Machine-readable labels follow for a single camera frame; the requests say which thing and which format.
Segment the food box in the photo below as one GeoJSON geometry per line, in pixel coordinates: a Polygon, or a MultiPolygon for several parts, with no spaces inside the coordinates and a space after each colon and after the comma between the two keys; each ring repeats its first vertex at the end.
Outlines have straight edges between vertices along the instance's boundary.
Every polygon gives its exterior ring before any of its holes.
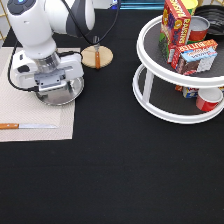
{"type": "Polygon", "coordinates": [[[219,87],[219,89],[224,93],[224,86],[219,87]]]}
{"type": "Polygon", "coordinates": [[[183,90],[183,86],[176,85],[176,86],[175,86],[175,90],[176,90],[176,91],[179,91],[179,92],[182,92],[182,90],[183,90]]]}
{"type": "Polygon", "coordinates": [[[191,15],[181,0],[165,0],[159,47],[167,63],[171,63],[176,46],[185,45],[191,15]]]}
{"type": "Polygon", "coordinates": [[[210,70],[216,56],[217,52],[212,47],[186,51],[181,53],[176,71],[179,74],[190,75],[210,70]]]}
{"type": "Polygon", "coordinates": [[[171,66],[174,69],[177,68],[181,53],[184,53],[184,52],[190,51],[190,50],[204,49],[204,48],[209,48],[209,47],[212,47],[214,50],[216,50],[217,46],[218,46],[218,44],[214,40],[207,40],[207,41],[203,41],[203,42],[199,42],[199,43],[188,44],[185,46],[176,47],[171,66]]]}
{"type": "Polygon", "coordinates": [[[185,98],[193,98],[198,96],[198,90],[196,88],[183,87],[183,96],[185,98]]]}

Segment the metal rod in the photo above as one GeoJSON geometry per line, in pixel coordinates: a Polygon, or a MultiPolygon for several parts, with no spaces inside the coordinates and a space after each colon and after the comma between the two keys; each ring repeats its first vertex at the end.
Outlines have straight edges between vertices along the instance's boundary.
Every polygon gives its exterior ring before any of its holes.
{"type": "Polygon", "coordinates": [[[220,3],[221,5],[224,5],[224,0],[222,0],[222,1],[221,0],[212,0],[211,5],[213,4],[214,1],[220,3]]]}
{"type": "Polygon", "coordinates": [[[0,17],[5,17],[5,16],[6,16],[5,14],[1,14],[1,15],[0,15],[0,17]]]}
{"type": "Polygon", "coordinates": [[[153,79],[154,79],[154,74],[152,74],[152,72],[147,69],[146,78],[145,78],[145,86],[143,91],[143,98],[142,98],[145,103],[149,102],[153,79]]]}
{"type": "Polygon", "coordinates": [[[9,27],[11,27],[11,24],[10,24],[10,22],[9,22],[9,18],[8,18],[8,15],[7,15],[7,13],[6,13],[6,11],[5,11],[5,8],[4,8],[3,4],[2,4],[2,0],[0,0],[0,3],[1,3],[1,5],[2,5],[2,9],[3,9],[4,14],[5,14],[5,16],[6,16],[6,19],[7,19],[7,21],[8,21],[9,27]]]}
{"type": "Polygon", "coordinates": [[[198,6],[197,7],[202,6],[203,2],[204,2],[204,0],[198,0],[198,6]]]}
{"type": "Polygon", "coordinates": [[[2,35],[2,32],[1,32],[1,31],[0,31],[0,36],[1,36],[0,40],[5,41],[5,38],[3,37],[3,35],[2,35]]]}

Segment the orange knife handle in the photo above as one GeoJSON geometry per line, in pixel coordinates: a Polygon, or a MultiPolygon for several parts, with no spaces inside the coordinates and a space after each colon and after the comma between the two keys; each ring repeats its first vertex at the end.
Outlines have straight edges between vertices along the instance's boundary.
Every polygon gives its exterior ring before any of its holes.
{"type": "Polygon", "coordinates": [[[96,69],[100,69],[100,53],[96,52],[96,69]]]}
{"type": "Polygon", "coordinates": [[[0,129],[18,129],[19,124],[0,124],[0,129]]]}

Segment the round wooden base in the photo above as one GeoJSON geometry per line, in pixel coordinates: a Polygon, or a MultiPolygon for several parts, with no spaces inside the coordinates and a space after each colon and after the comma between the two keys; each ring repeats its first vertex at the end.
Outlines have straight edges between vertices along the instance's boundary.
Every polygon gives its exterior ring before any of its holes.
{"type": "MultiPolygon", "coordinates": [[[[95,68],[95,48],[93,46],[87,47],[81,53],[83,56],[82,63],[90,68],[95,68]]],[[[113,60],[113,53],[110,49],[100,46],[100,67],[105,67],[113,60]]]]}

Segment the tin can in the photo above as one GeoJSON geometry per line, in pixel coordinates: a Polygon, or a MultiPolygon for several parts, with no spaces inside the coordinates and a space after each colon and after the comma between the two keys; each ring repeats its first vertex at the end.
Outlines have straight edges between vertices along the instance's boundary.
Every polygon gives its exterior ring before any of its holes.
{"type": "Polygon", "coordinates": [[[205,39],[210,23],[207,19],[200,16],[192,16],[188,31],[187,44],[201,42],[205,39]]]}
{"type": "Polygon", "coordinates": [[[197,0],[181,0],[181,1],[183,2],[184,6],[186,7],[190,15],[193,16],[195,13],[195,9],[198,6],[198,1],[197,0]]]}
{"type": "Polygon", "coordinates": [[[215,109],[223,99],[223,93],[219,88],[199,89],[196,106],[202,111],[215,109]]]}

